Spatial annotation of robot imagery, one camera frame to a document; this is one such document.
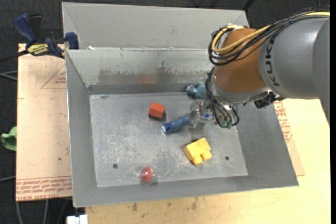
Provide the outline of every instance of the orange block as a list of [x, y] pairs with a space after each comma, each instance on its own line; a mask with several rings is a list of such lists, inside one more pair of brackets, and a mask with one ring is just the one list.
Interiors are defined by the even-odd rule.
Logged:
[[151, 103], [151, 106], [149, 108], [148, 115], [153, 116], [156, 118], [162, 118], [164, 113], [164, 105], [158, 104], [158, 103]]

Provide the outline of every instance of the yellow cable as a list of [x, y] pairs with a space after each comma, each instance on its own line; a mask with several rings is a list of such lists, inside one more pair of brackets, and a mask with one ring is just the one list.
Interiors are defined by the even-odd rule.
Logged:
[[[312, 12], [312, 13], [307, 13], [307, 14], [303, 14], [302, 16], [310, 16], [310, 15], [322, 15], [322, 16], [330, 16], [330, 12]], [[226, 52], [228, 50], [230, 50], [231, 48], [234, 48], [236, 47], [237, 45], [240, 45], [241, 43], [243, 43], [244, 41], [246, 41], [247, 39], [252, 39], [254, 38], [255, 36], [259, 35], [259, 33], [265, 31], [268, 27], [270, 27], [271, 25], [267, 25], [249, 35], [247, 35], [246, 37], [243, 37], [242, 39], [236, 41], [236, 42], [233, 42], [232, 44], [230, 44], [229, 46], [226, 46], [224, 48], [221, 48], [221, 49], [216, 49], [216, 44], [217, 44], [217, 41], [220, 39], [220, 37], [225, 33], [227, 32], [229, 29], [240, 29], [240, 28], [243, 28], [242, 26], [236, 26], [236, 25], [229, 25], [225, 28], [228, 28], [226, 29], [225, 31], [220, 31], [214, 38], [213, 42], [212, 42], [212, 45], [211, 45], [211, 49], [212, 51], [214, 52]]]
[[225, 52], [227, 50], [230, 50], [231, 48], [243, 43], [244, 41], [246, 41], [247, 39], [250, 39], [250, 38], [253, 38], [257, 35], [259, 35], [259, 33], [265, 31], [268, 27], [270, 27], [271, 25], [268, 25], [268, 26], [265, 26], [249, 35], [247, 35], [246, 37], [243, 37], [242, 39], [240, 40], [237, 40], [236, 42], [233, 42], [232, 44], [230, 44], [229, 46], [227, 47], [224, 47], [224, 48], [221, 48], [221, 49], [216, 49], [216, 43], [217, 41], [220, 39], [220, 37], [224, 34], [224, 32], [219, 32], [215, 38], [214, 38], [214, 41], [212, 42], [212, 45], [211, 45], [211, 49], [214, 51], [214, 52]]

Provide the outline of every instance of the brown cardboard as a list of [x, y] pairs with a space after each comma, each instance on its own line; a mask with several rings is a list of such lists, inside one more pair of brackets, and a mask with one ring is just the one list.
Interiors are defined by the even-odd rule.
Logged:
[[18, 58], [16, 200], [72, 195], [64, 59]]

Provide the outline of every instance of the yellow toy block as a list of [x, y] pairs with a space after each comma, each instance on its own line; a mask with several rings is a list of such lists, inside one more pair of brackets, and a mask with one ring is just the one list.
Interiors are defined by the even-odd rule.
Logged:
[[207, 161], [211, 159], [210, 146], [205, 138], [201, 138], [196, 142], [186, 145], [183, 149], [185, 155], [189, 161], [192, 161], [194, 165], [201, 164], [203, 160]]

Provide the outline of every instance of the red ball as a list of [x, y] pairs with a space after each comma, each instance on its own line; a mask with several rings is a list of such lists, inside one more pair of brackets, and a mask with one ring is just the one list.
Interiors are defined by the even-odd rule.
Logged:
[[149, 183], [153, 178], [153, 170], [150, 167], [145, 167], [140, 172], [140, 180], [144, 183]]

